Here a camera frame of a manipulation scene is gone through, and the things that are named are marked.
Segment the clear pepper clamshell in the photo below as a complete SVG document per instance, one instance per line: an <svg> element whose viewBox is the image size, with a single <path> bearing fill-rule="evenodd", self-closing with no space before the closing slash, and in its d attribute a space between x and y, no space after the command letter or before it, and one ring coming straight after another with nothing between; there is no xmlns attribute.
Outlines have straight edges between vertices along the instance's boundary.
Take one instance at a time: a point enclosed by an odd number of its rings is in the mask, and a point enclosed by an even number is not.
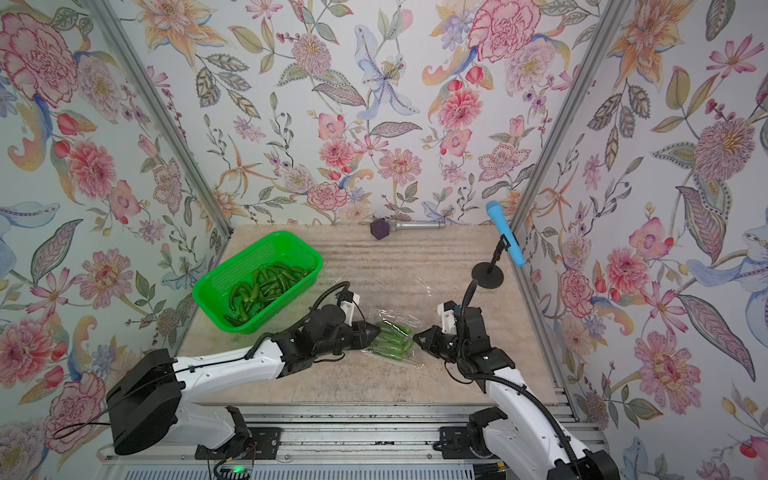
<svg viewBox="0 0 768 480"><path fill-rule="evenodd" d="M379 333L363 350L365 354L401 367L421 369L424 366L414 340L424 327L420 319L391 309L377 309L374 325Z"/></svg>

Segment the curved green pepper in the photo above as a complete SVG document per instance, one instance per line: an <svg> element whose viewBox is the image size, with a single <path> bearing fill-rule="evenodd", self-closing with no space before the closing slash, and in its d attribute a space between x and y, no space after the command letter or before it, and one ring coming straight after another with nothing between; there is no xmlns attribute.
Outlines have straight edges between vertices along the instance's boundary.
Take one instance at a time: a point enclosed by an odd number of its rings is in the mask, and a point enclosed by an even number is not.
<svg viewBox="0 0 768 480"><path fill-rule="evenodd" d="M238 282L229 293L229 313L224 318L239 327L263 313L268 306L303 280L309 271L281 262L266 264L252 273L252 279Z"/></svg>

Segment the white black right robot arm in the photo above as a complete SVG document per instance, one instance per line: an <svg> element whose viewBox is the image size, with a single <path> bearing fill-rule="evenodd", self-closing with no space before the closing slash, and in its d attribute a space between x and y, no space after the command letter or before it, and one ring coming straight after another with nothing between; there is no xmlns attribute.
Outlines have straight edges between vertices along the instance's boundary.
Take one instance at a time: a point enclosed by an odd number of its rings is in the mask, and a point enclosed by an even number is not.
<svg viewBox="0 0 768 480"><path fill-rule="evenodd" d="M415 343L462 383L476 385L493 405L462 427L443 427L433 448L445 459L499 460L519 479L618 479L604 450L573 436L530 390L514 361L491 344L482 311L453 301L438 307L441 324L414 336Z"/></svg>

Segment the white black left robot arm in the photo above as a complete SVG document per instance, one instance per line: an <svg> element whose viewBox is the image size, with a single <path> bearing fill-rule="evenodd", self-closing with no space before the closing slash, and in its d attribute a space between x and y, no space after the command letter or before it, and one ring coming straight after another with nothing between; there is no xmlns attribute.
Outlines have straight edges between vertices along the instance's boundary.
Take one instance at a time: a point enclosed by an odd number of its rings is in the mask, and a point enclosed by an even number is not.
<svg viewBox="0 0 768 480"><path fill-rule="evenodd" d="M255 443L239 408L198 404L228 388L281 379L320 358L364 350L378 326L352 321L352 308L324 305L289 329L264 334L251 347L196 357L171 357L161 349L143 357L107 394L107 414L117 455L157 444L196 444L237 457Z"/></svg>

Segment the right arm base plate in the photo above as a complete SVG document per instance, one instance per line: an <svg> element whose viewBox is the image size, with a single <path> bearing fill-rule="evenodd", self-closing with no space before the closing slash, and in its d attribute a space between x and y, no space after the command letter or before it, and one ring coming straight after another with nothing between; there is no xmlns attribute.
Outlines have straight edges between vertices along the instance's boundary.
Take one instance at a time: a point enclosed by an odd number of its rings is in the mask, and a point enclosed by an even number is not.
<svg viewBox="0 0 768 480"><path fill-rule="evenodd" d="M432 444L434 451L439 452L446 460L486 460L495 459L477 432L472 432L466 426L444 426L439 429L439 438Z"/></svg>

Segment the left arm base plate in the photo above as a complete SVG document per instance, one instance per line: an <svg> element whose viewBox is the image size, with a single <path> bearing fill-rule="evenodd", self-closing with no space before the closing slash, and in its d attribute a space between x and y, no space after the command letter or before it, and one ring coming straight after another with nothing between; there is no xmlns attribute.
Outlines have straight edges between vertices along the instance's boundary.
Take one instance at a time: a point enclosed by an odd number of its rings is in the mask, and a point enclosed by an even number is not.
<svg viewBox="0 0 768 480"><path fill-rule="evenodd" d="M283 430L279 427L249 427L249 434L238 434L217 449L196 448L195 460L275 460Z"/></svg>

